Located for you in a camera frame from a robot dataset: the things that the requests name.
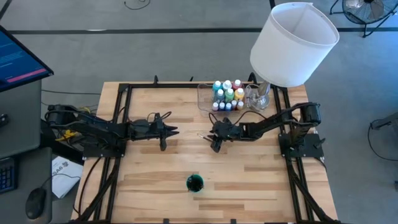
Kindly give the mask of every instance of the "wooden tabletop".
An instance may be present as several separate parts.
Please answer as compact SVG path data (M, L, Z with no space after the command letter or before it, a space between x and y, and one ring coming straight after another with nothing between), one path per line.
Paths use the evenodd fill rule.
M118 82L104 84L97 113L100 118L112 119L118 85ZM276 113L274 95L269 96L265 116ZM289 88L289 98L291 105L307 102L305 87ZM280 99L284 107L282 94ZM118 176L113 223L161 223L163 218L172 223L229 223L232 218L238 223L295 222L286 164L277 140L278 128L254 142L224 142L217 154L208 141L197 135L208 133L212 125L207 114L197 108L195 88L133 89L131 120L168 111L172 114L164 122L178 126L180 134L167 139L164 152L160 151L159 140L127 143ZM230 118L234 122L237 117L238 114ZM249 113L241 121L259 120L258 115ZM76 207L95 160L85 162ZM98 192L103 160L89 178L83 194L83 210ZM324 167L312 158L303 158L303 163L310 193L326 214L337 218ZM192 174L200 174L205 181L205 188L198 193L187 191L185 182ZM299 199L306 218L301 194Z

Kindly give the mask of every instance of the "lamp base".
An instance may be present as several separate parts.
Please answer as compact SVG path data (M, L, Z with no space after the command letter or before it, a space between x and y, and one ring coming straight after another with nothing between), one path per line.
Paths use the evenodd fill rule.
M268 92L271 87L269 82L263 82L257 89L246 87L247 106L254 111L264 111L269 104Z

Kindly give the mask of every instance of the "lampshade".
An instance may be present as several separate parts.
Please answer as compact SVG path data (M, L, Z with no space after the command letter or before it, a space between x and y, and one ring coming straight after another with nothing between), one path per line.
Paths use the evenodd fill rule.
M311 3L290 2L271 10L250 62L265 81L282 87L304 84L339 34L330 20Z

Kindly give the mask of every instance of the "white paper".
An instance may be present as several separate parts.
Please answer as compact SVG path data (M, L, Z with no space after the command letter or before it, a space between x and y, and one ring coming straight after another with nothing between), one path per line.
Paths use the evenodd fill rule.
M79 178L70 178L65 175L55 174L66 174L71 177L81 177L82 173L83 166L58 156L52 161L52 192L58 198L63 198L79 181Z

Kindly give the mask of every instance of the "green bottle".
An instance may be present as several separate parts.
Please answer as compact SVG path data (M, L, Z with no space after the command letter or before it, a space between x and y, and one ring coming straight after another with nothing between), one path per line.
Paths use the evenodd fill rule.
M234 100L234 91L233 89L227 89L225 91L225 103L230 103Z

